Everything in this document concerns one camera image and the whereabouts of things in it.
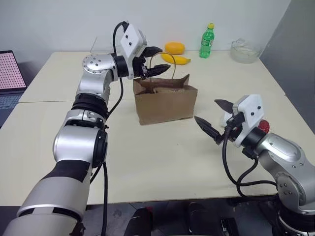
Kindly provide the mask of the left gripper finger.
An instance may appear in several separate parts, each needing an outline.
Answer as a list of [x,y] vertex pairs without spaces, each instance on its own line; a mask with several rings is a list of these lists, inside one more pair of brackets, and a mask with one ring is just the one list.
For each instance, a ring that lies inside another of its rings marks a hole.
[[147,68],[146,77],[154,77],[160,75],[170,68],[169,64],[159,64],[153,68]]
[[146,47],[143,51],[144,58],[153,57],[157,53],[161,53],[163,50],[156,46]]

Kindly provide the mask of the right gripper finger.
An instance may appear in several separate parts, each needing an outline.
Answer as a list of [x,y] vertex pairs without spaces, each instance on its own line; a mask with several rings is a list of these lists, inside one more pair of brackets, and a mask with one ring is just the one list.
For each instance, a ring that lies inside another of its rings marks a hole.
[[224,100],[224,99],[215,99],[214,102],[222,108],[225,112],[232,114],[233,113],[233,103]]
[[219,133],[219,131],[213,128],[212,125],[208,121],[198,116],[194,116],[194,119],[196,123],[198,124],[198,126],[201,128],[201,130],[204,131],[208,136],[213,138],[214,141],[221,140],[221,134]]

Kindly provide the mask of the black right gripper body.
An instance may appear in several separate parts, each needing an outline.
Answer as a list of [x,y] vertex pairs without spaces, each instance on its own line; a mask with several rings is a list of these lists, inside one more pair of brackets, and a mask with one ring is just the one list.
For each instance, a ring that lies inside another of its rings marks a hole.
[[217,145],[220,145],[224,137],[226,135],[227,130],[230,128],[230,133],[228,135],[228,140],[231,142],[235,142],[237,137],[240,135],[242,131],[242,123],[244,122],[244,114],[240,112],[236,115],[229,114],[228,112],[224,112],[224,115],[221,118],[221,127],[224,128],[224,133],[219,134],[219,137],[216,138],[215,142]]

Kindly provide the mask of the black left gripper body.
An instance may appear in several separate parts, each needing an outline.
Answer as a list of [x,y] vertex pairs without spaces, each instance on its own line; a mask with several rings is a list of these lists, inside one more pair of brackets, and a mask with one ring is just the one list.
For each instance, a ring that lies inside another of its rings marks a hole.
[[149,78],[150,74],[145,65],[145,57],[134,57],[132,61],[133,76],[134,78]]

